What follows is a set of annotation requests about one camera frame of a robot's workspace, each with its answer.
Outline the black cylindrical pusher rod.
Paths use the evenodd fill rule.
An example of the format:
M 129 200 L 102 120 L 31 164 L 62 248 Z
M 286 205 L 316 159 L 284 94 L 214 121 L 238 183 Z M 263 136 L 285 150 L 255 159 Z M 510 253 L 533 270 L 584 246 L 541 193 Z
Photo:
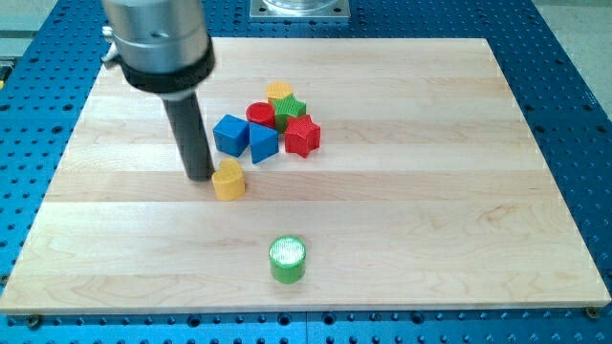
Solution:
M 197 96 L 191 93 L 163 103 L 186 175 L 195 182 L 208 181 L 214 166 Z

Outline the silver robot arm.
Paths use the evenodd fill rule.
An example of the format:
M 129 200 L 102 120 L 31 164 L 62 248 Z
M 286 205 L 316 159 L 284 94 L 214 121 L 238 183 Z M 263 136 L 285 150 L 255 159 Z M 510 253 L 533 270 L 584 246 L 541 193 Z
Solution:
M 158 96 L 186 175 L 211 178 L 214 166 L 196 95 L 213 72 L 215 54 L 200 0 L 103 0 L 112 49 L 132 87 Z

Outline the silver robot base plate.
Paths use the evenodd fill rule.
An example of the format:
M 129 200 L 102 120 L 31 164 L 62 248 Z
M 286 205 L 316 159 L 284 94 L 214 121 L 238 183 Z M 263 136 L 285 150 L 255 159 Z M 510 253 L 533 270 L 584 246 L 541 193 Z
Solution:
M 349 0 L 250 0 L 251 19 L 348 19 Z

